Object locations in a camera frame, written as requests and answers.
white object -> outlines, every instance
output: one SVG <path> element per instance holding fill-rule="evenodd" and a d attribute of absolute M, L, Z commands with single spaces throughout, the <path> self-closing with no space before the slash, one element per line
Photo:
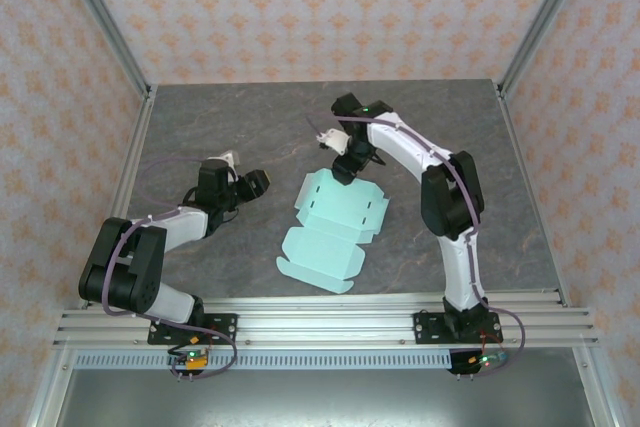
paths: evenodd
<path fill-rule="evenodd" d="M 164 251 L 169 252 L 179 245 L 200 240 L 207 231 L 208 215 L 192 207 L 179 207 L 180 213 L 163 220 L 152 220 L 142 227 L 160 227 L 167 231 Z"/>
<path fill-rule="evenodd" d="M 398 126 L 401 125 L 403 128 L 414 132 L 427 145 L 431 146 L 433 150 L 440 153 L 444 158 L 449 158 L 451 155 L 450 151 L 441 149 L 422 137 L 411 127 L 407 126 L 395 112 L 385 112 L 384 114 L 377 116 L 376 119 L 393 122 Z M 427 167 L 440 165 L 442 163 L 427 152 L 424 147 L 418 144 L 414 139 L 393 127 L 381 124 L 367 124 L 367 136 L 369 137 L 371 145 L 384 150 L 387 154 L 400 162 L 416 179 L 418 179 L 418 182 L 422 181 L 422 172 L 427 170 Z"/>
<path fill-rule="evenodd" d="M 227 150 L 226 152 L 224 152 L 223 154 L 220 154 L 217 157 L 207 157 L 207 160 L 209 159 L 220 159 L 220 160 L 224 160 L 227 164 L 229 164 L 229 167 L 231 167 L 231 170 L 233 171 L 233 174 L 229 173 L 229 183 L 236 181 L 236 179 L 238 178 L 236 167 L 240 165 L 240 155 L 238 154 L 238 152 L 236 152 L 235 150 Z"/>
<path fill-rule="evenodd" d="M 444 262 L 444 275 L 446 278 L 446 287 L 444 296 L 447 301 L 459 311 L 470 309 L 478 304 L 472 288 L 471 288 L 471 269 L 469 266 L 469 254 L 467 252 L 467 234 L 469 229 L 460 234 L 458 240 L 451 240 L 449 237 L 438 237 L 440 249 L 442 249 L 442 260 Z M 469 244 L 473 255 L 473 270 L 476 277 L 476 288 L 480 297 L 484 297 L 484 289 L 480 285 L 480 277 L 478 273 L 478 252 L 476 249 L 476 240 L 478 234 L 470 236 Z"/>
<path fill-rule="evenodd" d="M 145 312 L 150 317 L 185 324 L 191 316 L 195 300 L 189 294 L 160 283 L 158 296 Z"/>
<path fill-rule="evenodd" d="M 335 150 L 340 155 L 344 155 L 347 152 L 349 138 L 347 134 L 337 129 L 329 129 L 324 134 L 316 136 L 318 142 Z"/>

white robotic arm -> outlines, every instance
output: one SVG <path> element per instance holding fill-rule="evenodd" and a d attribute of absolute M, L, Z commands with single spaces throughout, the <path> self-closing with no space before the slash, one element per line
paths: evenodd
<path fill-rule="evenodd" d="M 163 257 L 179 245 L 210 236 L 224 223 L 226 212 L 237 211 L 238 205 L 267 190 L 266 172 L 254 170 L 240 176 L 237 165 L 233 151 L 202 161 L 197 186 L 172 212 L 146 221 L 107 219 L 80 278 L 80 297 L 101 302 L 107 284 L 109 307 L 200 326 L 202 301 L 160 282 Z M 126 243 L 118 250 L 125 235 Z"/>
<path fill-rule="evenodd" d="M 395 112 L 385 112 L 376 119 L 392 122 L 395 125 L 403 125 L 405 129 L 413 131 L 422 140 L 431 146 L 431 149 L 438 152 L 445 158 L 451 157 L 451 152 L 431 143 L 413 129 L 402 122 L 402 119 Z M 442 165 L 432 153 L 428 152 L 416 140 L 409 137 L 405 132 L 382 124 L 367 124 L 367 134 L 371 145 L 385 151 L 391 157 L 402 164 L 411 174 L 422 182 L 422 173 L 429 167 Z M 471 285 L 471 266 L 469 265 L 469 255 L 466 243 L 471 243 L 474 255 L 475 285 L 480 295 L 484 295 L 484 290 L 480 285 L 478 273 L 478 258 L 476 251 L 477 233 L 469 235 L 472 227 L 462 232 L 457 240 L 451 240 L 447 236 L 438 236 L 438 242 L 442 249 L 442 260 L 444 262 L 444 272 L 446 278 L 445 298 L 457 310 L 471 309 L 478 304 L 478 299 L 474 294 Z"/>
<path fill-rule="evenodd" d="M 340 154 L 340 157 L 334 162 L 332 170 L 336 179 L 342 183 L 349 183 L 355 178 L 357 172 L 362 170 L 369 160 L 380 163 L 381 160 L 375 153 L 376 149 L 381 149 L 391 155 L 421 184 L 432 181 L 433 175 L 426 175 L 427 172 L 432 174 L 437 169 L 442 169 L 443 162 L 441 159 L 448 159 L 452 163 L 456 163 L 455 155 L 433 144 L 408 127 L 397 113 L 391 111 L 382 102 L 364 107 L 353 95 L 348 94 L 338 99 L 332 110 L 341 119 L 340 123 L 345 128 L 346 133 L 330 129 L 320 134 L 318 141 L 321 145 L 325 145 Z M 408 135 L 406 131 L 411 132 L 413 135 Z M 475 167 L 470 170 L 470 172 L 467 172 L 466 177 L 475 176 Z M 461 212 L 459 211 L 461 210 L 468 212 L 459 191 L 456 191 L 452 179 L 446 179 L 445 182 L 444 188 L 447 193 L 451 193 L 451 197 L 444 198 L 444 203 L 449 202 L 451 204 L 449 209 L 453 212 L 451 215 L 460 216 Z M 475 187 L 477 185 L 477 177 L 471 183 Z M 465 223 L 464 221 L 458 222 L 457 225 L 450 225 L 449 228 L 442 228 L 442 226 L 437 226 L 435 229 L 432 228 L 434 216 L 447 217 L 449 215 L 446 209 L 437 212 L 433 212 L 432 209 L 430 212 L 425 212 L 425 193 L 430 196 L 429 199 L 432 203 L 438 203 L 437 195 L 433 194 L 432 187 L 431 183 L 422 186 L 422 214 L 427 226 L 436 233 L 442 250 L 446 277 L 445 300 L 457 311 L 470 310 L 479 304 L 478 296 L 473 287 L 476 287 L 480 296 L 484 296 L 478 272 L 477 232 L 474 231 L 470 222 Z M 479 185 L 477 185 L 476 190 L 479 198 L 478 203 L 481 204 L 478 210 L 482 210 L 483 201 L 479 192 Z M 473 255 L 474 279 L 471 278 L 470 252 Z"/>

patterned wallpaper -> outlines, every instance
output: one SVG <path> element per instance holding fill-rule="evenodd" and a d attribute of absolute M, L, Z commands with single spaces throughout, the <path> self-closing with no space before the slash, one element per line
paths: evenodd
<path fill-rule="evenodd" d="M 559 267 L 640 419 L 640 0 L 567 0 L 509 110 Z"/>
<path fill-rule="evenodd" d="M 542 0 L 106 0 L 148 81 L 500 80 Z"/>
<path fill-rule="evenodd" d="M 22 426 L 140 105 L 82 0 L 0 0 L 0 411 Z"/>

light blue flat box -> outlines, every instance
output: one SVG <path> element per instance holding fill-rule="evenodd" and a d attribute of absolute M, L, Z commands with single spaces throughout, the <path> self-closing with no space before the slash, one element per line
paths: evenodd
<path fill-rule="evenodd" d="M 281 273 L 336 294 L 353 287 L 347 279 L 364 263 L 364 250 L 353 242 L 303 227 L 289 229 L 282 250 L 289 260 L 276 259 Z"/>
<path fill-rule="evenodd" d="M 389 199 L 374 183 L 355 179 L 342 185 L 329 169 L 307 174 L 295 207 L 305 226 L 359 244 L 380 233 Z"/>
<path fill-rule="evenodd" d="M 372 182 L 355 179 L 342 185 L 329 169 L 307 174 L 296 200 L 303 227 L 292 227 L 282 244 L 289 260 L 278 257 L 284 275 L 343 294 L 360 273 L 364 250 L 380 233 L 389 199 Z"/>

table surface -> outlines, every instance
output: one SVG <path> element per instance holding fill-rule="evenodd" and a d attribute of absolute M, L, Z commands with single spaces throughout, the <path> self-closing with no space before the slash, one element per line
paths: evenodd
<path fill-rule="evenodd" d="M 238 217 L 213 236 L 167 253 L 164 282 L 202 297 L 327 294 L 280 274 L 276 258 L 287 230 L 300 225 L 293 204 L 305 174 L 330 167 L 335 157 L 318 148 L 305 113 L 329 113 L 347 92 L 363 104 L 386 102 L 427 139 L 474 157 L 486 204 L 478 237 L 485 289 L 558 286 L 489 80 L 161 86 L 141 166 L 161 157 L 204 158 L 233 149 L 240 154 L 240 174 L 265 169 L 271 178 L 267 193 L 242 205 Z M 338 125 L 318 122 L 323 129 Z M 380 155 L 387 166 L 371 164 L 359 177 L 375 182 L 391 200 L 381 233 L 362 245 L 366 258 L 349 293 L 443 291 L 440 249 L 420 216 L 419 186 L 400 164 Z M 197 163 L 166 164 L 138 176 L 136 189 L 177 203 L 197 174 Z M 161 211 L 134 191 L 131 218 Z"/>

